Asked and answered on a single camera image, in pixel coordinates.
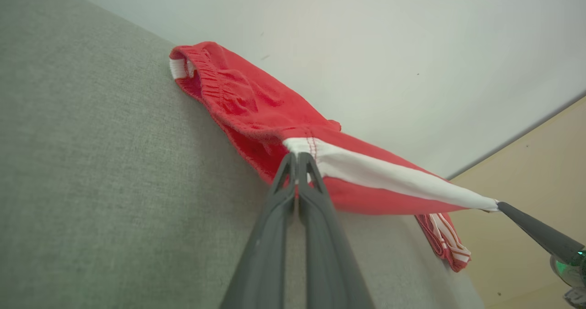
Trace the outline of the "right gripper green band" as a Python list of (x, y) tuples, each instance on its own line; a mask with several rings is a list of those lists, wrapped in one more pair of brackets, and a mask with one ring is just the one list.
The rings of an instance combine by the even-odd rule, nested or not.
[(584, 308), (586, 306), (585, 245), (506, 202), (498, 202), (497, 205), (502, 213), (551, 255), (550, 266), (554, 274), (570, 286), (570, 289), (563, 294), (564, 301), (573, 308)]

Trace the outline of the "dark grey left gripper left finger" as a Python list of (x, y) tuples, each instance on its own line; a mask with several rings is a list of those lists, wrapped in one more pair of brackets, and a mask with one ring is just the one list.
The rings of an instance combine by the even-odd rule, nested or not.
[(296, 169), (295, 155), (285, 155), (220, 308), (284, 308), (287, 227), (294, 210)]

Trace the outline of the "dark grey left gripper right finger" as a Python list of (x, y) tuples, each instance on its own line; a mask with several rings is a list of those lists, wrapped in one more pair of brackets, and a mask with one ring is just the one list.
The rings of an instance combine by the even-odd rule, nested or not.
[(314, 157), (298, 154), (299, 214), (306, 227), (306, 307), (374, 309)]

